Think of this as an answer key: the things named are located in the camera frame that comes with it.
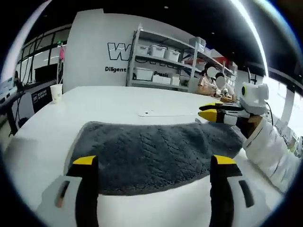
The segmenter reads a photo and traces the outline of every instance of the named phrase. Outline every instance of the gray textured cloth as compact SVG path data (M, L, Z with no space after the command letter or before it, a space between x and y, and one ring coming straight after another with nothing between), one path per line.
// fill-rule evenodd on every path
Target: gray textured cloth
M235 157L243 140L224 124L118 125L89 122L66 167L97 155L99 193L135 195L164 191L209 174L213 154Z

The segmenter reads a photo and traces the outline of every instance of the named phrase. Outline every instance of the metal shelving unit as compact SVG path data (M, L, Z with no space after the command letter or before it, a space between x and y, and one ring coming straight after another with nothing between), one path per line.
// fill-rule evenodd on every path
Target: metal shelving unit
M168 47L173 47L175 49L180 50L180 60L179 62L176 61L170 61L168 59L164 58L158 58L150 55L138 55L135 53L136 47L139 43L140 40L147 40L151 41L157 44L165 45ZM193 65L187 65L181 63L182 56L184 52L188 52L193 54ZM180 89L180 90L185 90L187 91L188 88L184 86L173 86L169 84L161 84L161 83L154 83L152 81L143 81L143 80L134 80L133 79L133 73L134 73L134 63L136 59L145 59L145 60L151 60L151 61L156 61L156 62L163 62L168 65L172 65L178 68L179 72L181 69L188 70L190 71L190 79L192 79L195 75L195 72L201 72L201 70L198 70L196 68L196 60L197 58L201 58L206 62L211 62L213 63L217 68L221 69L222 72L224 72L226 75L233 75L233 73L225 67L225 62L223 62L223 65L217 62L215 59L208 57L202 52L198 51L198 46L196 44L195 47L181 41L178 39L175 39L173 37L169 37L164 34L159 34L153 31L149 30L144 30L142 29L141 25L139 25L137 31L134 32L133 36L133 41L132 41L132 48L130 51L130 57L129 57L129 62L128 62L128 67L127 67L127 79L126 79L126 85L127 86L132 86L132 85L151 85L151 86L156 86L156 87L167 87L167 88L175 88L175 89Z

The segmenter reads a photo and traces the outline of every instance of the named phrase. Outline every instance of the small gray object on table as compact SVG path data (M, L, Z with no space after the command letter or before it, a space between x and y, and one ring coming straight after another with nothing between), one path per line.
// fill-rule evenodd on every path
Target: small gray object on table
M89 122L72 145L64 171L79 157L97 155L100 194L164 191L207 176L212 155L234 158L243 144L236 130L199 121L178 125Z

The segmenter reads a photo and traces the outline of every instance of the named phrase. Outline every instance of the white tabletop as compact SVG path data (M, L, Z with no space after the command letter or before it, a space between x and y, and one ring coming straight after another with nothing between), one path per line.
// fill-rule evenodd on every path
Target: white tabletop
M140 87L77 87L48 104L18 131L6 151L11 179L35 210L41 194L63 174L67 153L81 127L89 121L121 124L190 123L198 108L217 100L184 92ZM273 209L280 193L247 160L242 149L239 168L265 192ZM209 176L165 192L98 198L98 221L105 227L207 227L211 216Z

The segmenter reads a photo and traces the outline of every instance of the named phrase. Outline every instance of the paper cup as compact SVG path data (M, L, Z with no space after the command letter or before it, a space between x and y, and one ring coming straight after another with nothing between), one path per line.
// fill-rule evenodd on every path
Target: paper cup
M55 84L51 86L51 93L53 103L58 103L62 98L62 84Z

